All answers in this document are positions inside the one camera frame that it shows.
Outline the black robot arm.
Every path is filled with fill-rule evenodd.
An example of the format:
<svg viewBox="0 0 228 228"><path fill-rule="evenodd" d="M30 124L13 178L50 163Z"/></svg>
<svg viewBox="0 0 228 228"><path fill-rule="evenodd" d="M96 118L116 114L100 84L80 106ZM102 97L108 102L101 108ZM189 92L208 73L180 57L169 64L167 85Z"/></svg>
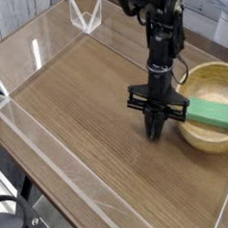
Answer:
<svg viewBox="0 0 228 228"><path fill-rule="evenodd" d="M185 48L183 0L118 0L121 9L146 29L148 83L128 87L131 109L141 110L145 133L158 140L167 119L185 121L189 99L172 83L174 60Z"/></svg>

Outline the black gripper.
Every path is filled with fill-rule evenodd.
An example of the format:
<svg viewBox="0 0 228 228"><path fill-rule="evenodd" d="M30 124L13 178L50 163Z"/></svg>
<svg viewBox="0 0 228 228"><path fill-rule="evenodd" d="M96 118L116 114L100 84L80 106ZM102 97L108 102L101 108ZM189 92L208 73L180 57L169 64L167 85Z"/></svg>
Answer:
<svg viewBox="0 0 228 228"><path fill-rule="evenodd" d="M159 140L165 119L185 121L189 99L178 93L171 84L170 68L148 69L148 83L128 87L127 106L141 110L144 115L145 133L150 139Z"/></svg>

